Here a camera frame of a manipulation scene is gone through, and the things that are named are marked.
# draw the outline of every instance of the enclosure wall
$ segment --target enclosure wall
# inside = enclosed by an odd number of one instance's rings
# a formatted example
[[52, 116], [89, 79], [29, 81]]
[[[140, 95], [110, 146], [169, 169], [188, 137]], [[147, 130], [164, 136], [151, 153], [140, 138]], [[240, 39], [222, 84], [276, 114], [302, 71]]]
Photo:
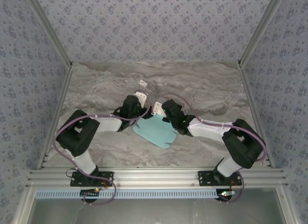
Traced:
[[308, 222], [308, 0], [283, 0], [245, 66], [276, 167]]
[[73, 62], [238, 60], [269, 0], [39, 0]]
[[67, 67], [26, 0], [0, 0], [0, 223], [37, 166]]

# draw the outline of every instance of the light blue cloth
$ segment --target light blue cloth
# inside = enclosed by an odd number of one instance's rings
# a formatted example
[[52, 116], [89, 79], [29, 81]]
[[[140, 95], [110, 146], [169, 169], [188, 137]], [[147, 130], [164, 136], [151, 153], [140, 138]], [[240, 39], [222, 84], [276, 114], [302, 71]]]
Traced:
[[168, 143], [174, 142], [176, 130], [171, 123], [163, 121], [163, 116], [156, 114], [149, 119], [139, 119], [133, 126], [134, 132], [161, 148], [169, 148]]

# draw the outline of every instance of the blue floral wallpaper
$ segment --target blue floral wallpaper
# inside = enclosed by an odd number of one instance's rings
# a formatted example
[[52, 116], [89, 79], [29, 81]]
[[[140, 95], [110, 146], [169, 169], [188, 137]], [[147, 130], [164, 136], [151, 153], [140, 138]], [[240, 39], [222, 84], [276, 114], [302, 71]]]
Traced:
[[245, 66], [277, 167], [308, 223], [308, 0], [283, 0]]
[[0, 0], [0, 223], [37, 167], [67, 67], [26, 0]]
[[269, 0], [39, 0], [73, 62], [238, 60]]

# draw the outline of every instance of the marble surface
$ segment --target marble surface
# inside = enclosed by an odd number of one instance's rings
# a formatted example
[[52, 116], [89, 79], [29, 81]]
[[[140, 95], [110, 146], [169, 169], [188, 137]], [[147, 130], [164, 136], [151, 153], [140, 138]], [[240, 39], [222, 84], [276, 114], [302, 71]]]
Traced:
[[[77, 110], [88, 114], [109, 114], [121, 106], [135, 90], [149, 93], [147, 105], [166, 92], [189, 100], [197, 114], [213, 121], [245, 119], [254, 127], [250, 107], [238, 69], [216, 62], [132, 62], [73, 64], [58, 129]], [[142, 79], [148, 83], [140, 86]], [[166, 96], [188, 106], [179, 98]], [[98, 166], [215, 166], [228, 155], [224, 144], [202, 137], [178, 135], [168, 149], [161, 149], [135, 134], [132, 127], [123, 132], [97, 133], [89, 152]], [[70, 163], [53, 148], [45, 166]]]

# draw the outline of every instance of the patterned wallpaper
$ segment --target patterned wallpaper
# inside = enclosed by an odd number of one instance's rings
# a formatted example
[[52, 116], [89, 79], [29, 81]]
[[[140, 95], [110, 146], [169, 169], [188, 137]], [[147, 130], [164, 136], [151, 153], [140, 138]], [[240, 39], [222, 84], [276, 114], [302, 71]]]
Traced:
[[0, 223], [37, 167], [66, 74], [26, 0], [0, 0]]
[[39, 0], [71, 61], [238, 60], [269, 0]]
[[308, 0], [283, 0], [245, 70], [277, 167], [308, 223]]

